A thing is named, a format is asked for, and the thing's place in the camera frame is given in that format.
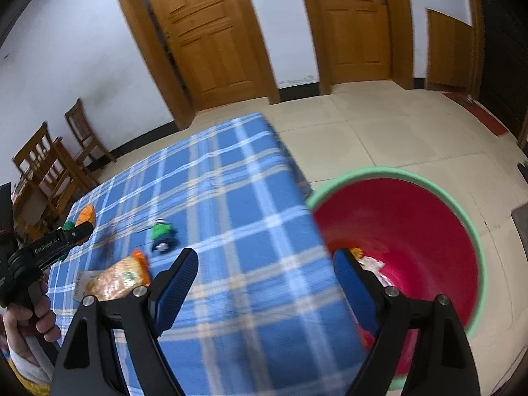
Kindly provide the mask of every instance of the wooden chair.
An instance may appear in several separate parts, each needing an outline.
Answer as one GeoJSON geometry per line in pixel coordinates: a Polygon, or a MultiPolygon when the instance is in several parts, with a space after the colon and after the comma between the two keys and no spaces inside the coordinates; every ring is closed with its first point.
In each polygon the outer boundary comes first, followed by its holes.
{"type": "Polygon", "coordinates": [[[50,230],[50,228],[48,227],[47,222],[41,219],[41,214],[44,210],[42,207],[35,207],[34,191],[25,178],[20,179],[16,191],[17,194],[13,201],[15,234],[23,245],[27,245],[27,243],[31,243],[41,238],[46,232],[50,230]]]}
{"type": "Polygon", "coordinates": [[[75,164],[65,151],[61,138],[51,141],[46,122],[13,158],[22,177],[35,191],[46,198],[42,218],[64,222],[76,193],[81,195],[94,188],[94,182],[75,164]]]}
{"type": "Polygon", "coordinates": [[[87,158],[95,161],[96,159],[92,155],[95,148],[99,148],[111,161],[117,162],[114,155],[102,145],[101,141],[94,134],[93,129],[84,115],[83,102],[80,98],[77,99],[75,105],[64,114],[64,117],[66,117],[71,132],[82,149],[81,153],[75,159],[78,165],[85,168],[84,162],[87,158]]]}

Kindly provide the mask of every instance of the blue gripper pad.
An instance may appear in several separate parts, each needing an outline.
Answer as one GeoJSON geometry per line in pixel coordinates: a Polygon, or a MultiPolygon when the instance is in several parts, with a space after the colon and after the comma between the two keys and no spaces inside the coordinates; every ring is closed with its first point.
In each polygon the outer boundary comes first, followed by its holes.
{"type": "Polygon", "coordinates": [[[198,255],[191,248],[184,248],[171,267],[155,277],[148,310],[156,337],[171,328],[197,273],[198,255]]]}
{"type": "Polygon", "coordinates": [[[376,336],[380,325],[376,318],[376,304],[365,288],[360,277],[345,257],[344,249],[337,250],[334,254],[334,273],[341,285],[343,292],[352,307],[362,329],[368,330],[371,335],[376,336]]]}

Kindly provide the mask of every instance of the blue plaid tablecloth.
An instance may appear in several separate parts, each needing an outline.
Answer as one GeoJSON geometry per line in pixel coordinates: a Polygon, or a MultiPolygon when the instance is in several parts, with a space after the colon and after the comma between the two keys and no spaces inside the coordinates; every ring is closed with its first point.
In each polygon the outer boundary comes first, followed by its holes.
{"type": "MultiPolygon", "coordinates": [[[[154,277],[185,246],[199,272],[160,346],[187,395],[343,395],[365,358],[328,252],[304,205],[309,189],[276,133],[253,113],[182,140],[81,198],[93,204],[90,240],[53,266],[49,297],[64,337],[76,274],[139,247],[154,277]],[[150,252],[157,218],[179,246],[150,252]]],[[[142,394],[115,331],[132,395],[142,394]]]]}

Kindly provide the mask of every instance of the green bucket rim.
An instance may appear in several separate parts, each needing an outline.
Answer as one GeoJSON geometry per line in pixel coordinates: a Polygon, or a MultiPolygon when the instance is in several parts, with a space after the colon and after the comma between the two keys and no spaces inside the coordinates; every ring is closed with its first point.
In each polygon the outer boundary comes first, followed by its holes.
{"type": "MultiPolygon", "coordinates": [[[[322,202],[328,198],[332,193],[342,188],[343,186],[349,185],[354,182],[359,182],[361,180],[367,180],[371,178],[382,178],[389,177],[395,178],[398,180],[403,180],[405,182],[414,183],[417,186],[420,186],[431,193],[435,194],[440,198],[444,204],[446,204],[451,211],[453,211],[460,220],[466,232],[471,240],[473,249],[477,256],[477,267],[478,267],[478,296],[477,303],[472,311],[471,318],[469,323],[465,327],[467,338],[471,338],[477,324],[482,317],[482,312],[484,310],[484,304],[486,300],[487,286],[488,286],[488,276],[487,276],[487,266],[486,258],[484,256],[484,249],[480,243],[480,236],[477,230],[475,229],[473,222],[467,215],[467,213],[460,207],[458,202],[453,199],[453,197],[448,194],[441,187],[437,186],[427,178],[424,178],[416,173],[411,173],[409,171],[399,169],[399,168],[390,168],[390,167],[370,167],[362,168],[350,173],[343,174],[337,178],[334,178],[328,182],[323,187],[314,191],[307,199],[306,205],[312,211],[316,211],[322,202]]],[[[403,388],[407,375],[394,377],[389,390],[399,390],[403,388]]]]}

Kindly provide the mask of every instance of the tiled floor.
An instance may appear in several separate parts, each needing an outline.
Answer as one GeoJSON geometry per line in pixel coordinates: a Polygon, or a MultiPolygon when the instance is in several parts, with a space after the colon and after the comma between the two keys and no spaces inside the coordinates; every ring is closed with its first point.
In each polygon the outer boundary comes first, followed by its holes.
{"type": "Polygon", "coordinates": [[[405,91],[391,81],[334,87],[329,96],[268,105],[257,99],[199,114],[187,130],[120,158],[107,180],[146,156],[214,124],[261,111],[281,135],[313,188],[366,166],[401,167],[429,178],[468,212],[488,267],[484,314],[471,346],[483,395],[504,382],[528,346],[528,262],[511,209],[528,202],[516,168],[515,137],[494,136],[437,92],[405,91]]]}

